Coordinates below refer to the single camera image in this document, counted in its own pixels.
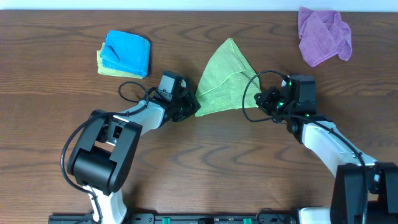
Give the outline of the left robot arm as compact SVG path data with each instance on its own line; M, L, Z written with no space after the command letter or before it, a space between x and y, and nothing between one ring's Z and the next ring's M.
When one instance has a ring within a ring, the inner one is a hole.
M67 139L60 157L64 179L89 195L91 223L124 223L127 207L121 187L139 138L168 121L180 122L200 105L184 79L144 90L143 99L120 112L94 110Z

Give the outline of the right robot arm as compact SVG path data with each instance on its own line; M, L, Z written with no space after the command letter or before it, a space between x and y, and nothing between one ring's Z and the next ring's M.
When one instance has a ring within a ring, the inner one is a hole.
M284 76L254 95L258 107L326 165L335 178L331 205L297 211L297 223L397 223L397 165L365 154L317 111L310 75Z

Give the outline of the light green microfiber cloth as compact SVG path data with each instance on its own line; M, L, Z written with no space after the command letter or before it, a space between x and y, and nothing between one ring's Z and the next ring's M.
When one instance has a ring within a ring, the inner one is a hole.
M208 61L198 84L196 117L257 106L253 96L261 91L256 73L232 38L221 44Z

